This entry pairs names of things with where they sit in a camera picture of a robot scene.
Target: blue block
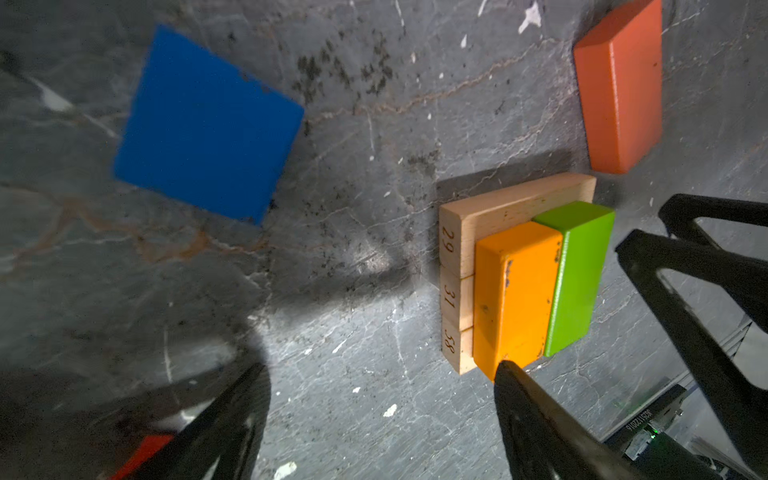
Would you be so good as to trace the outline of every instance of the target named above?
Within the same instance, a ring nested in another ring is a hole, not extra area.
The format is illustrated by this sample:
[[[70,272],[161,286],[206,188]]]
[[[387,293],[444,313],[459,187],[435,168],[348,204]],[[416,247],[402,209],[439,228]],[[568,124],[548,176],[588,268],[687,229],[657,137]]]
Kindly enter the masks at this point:
[[[294,101],[161,25],[114,174],[259,224],[303,115]]]

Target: red-orange block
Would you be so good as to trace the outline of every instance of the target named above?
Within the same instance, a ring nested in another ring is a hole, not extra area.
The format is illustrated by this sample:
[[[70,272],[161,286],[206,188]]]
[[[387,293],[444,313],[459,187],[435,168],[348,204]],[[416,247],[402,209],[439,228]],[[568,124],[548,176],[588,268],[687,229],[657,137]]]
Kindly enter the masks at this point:
[[[613,10],[574,61],[592,168],[625,174],[661,138],[661,0]]]

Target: natural wood block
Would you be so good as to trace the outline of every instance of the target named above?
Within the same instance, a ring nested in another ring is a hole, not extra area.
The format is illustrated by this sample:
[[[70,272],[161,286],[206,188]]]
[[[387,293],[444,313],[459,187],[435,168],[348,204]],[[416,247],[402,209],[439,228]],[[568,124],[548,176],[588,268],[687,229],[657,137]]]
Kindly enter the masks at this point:
[[[472,359],[472,329],[459,332],[455,324],[442,318],[442,353],[459,375],[475,368]]]
[[[563,234],[545,356],[553,356],[589,331],[615,217],[610,208],[585,202],[534,217],[534,222]]]
[[[443,318],[460,332],[472,328],[475,276],[459,279],[444,266],[440,266],[440,283],[440,312]]]
[[[472,275],[477,240],[570,202],[591,202],[595,182],[589,175],[557,174],[442,205],[440,264],[458,278]]]
[[[627,173],[661,138],[661,0],[606,15],[574,63],[592,168]]]
[[[534,222],[477,242],[472,351],[491,381],[502,360],[522,368],[541,357],[562,242]]]

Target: green block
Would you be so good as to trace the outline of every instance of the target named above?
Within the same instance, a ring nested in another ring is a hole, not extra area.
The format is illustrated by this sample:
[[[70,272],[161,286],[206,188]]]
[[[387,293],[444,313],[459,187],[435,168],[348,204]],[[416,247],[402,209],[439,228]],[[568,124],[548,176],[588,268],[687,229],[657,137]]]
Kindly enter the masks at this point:
[[[534,222],[563,234],[545,356],[553,356],[589,331],[615,217],[610,208],[586,202],[534,217]]]

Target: stone floor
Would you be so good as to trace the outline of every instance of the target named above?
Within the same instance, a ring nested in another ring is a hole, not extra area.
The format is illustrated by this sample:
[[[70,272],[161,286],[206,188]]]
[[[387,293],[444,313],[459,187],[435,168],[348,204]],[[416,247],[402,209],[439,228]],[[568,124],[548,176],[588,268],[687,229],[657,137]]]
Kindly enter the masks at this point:
[[[530,0],[3,2],[0,49],[93,121],[0,73],[0,475],[104,478],[262,359],[254,478],[508,478],[491,384],[440,353],[437,207],[588,171],[571,47],[612,3],[539,0],[520,32]],[[306,106],[262,228],[112,178],[158,22]],[[664,1],[664,136],[598,175],[611,246],[677,192],[768,200],[766,26]],[[741,321],[670,277],[715,337]],[[600,436],[684,366],[611,251],[588,337],[529,370]]]

